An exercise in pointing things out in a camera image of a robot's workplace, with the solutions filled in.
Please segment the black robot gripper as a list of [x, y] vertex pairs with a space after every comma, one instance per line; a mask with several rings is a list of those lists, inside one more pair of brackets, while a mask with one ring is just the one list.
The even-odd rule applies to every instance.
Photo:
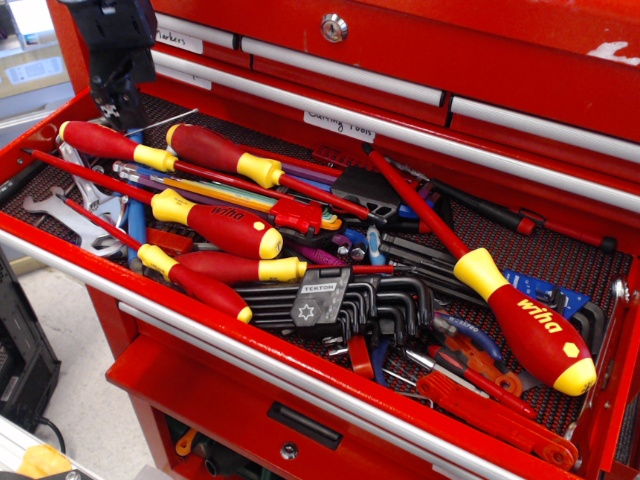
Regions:
[[157, 19], [149, 1], [65, 1], [89, 50], [90, 94], [108, 125], [141, 129], [149, 118], [136, 84], [156, 79], [150, 49]]

